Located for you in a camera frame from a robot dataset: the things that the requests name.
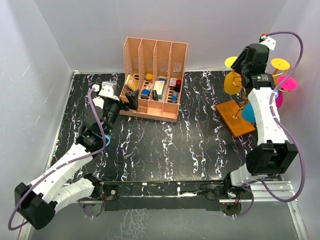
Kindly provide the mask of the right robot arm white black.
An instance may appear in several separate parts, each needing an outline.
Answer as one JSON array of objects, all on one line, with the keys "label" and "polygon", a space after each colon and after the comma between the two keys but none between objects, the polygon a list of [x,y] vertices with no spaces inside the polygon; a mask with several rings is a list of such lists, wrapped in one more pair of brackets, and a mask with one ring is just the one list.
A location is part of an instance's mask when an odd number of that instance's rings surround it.
[{"label": "right robot arm white black", "polygon": [[280,126],[273,76],[266,73],[270,51],[276,43],[247,45],[230,68],[241,76],[241,84],[251,103],[258,132],[257,147],[246,155],[245,164],[224,178],[223,194],[233,199],[249,185],[271,175],[283,174],[298,154]]}]

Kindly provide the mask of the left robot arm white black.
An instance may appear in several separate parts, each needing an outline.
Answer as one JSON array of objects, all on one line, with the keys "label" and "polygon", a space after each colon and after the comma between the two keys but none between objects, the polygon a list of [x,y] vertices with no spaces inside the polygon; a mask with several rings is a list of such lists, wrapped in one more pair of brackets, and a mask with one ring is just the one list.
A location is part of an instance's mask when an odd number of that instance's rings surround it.
[{"label": "left robot arm white black", "polygon": [[97,200],[103,195],[101,181],[91,174],[68,186],[65,183],[105,150],[120,111],[138,109],[139,91],[126,93],[126,102],[116,95],[104,95],[103,106],[100,107],[92,99],[95,90],[93,87],[88,93],[90,109],[85,113],[76,142],[45,173],[29,184],[21,182],[14,189],[14,212],[36,230],[47,226],[58,211],[73,202],[88,197]]}]

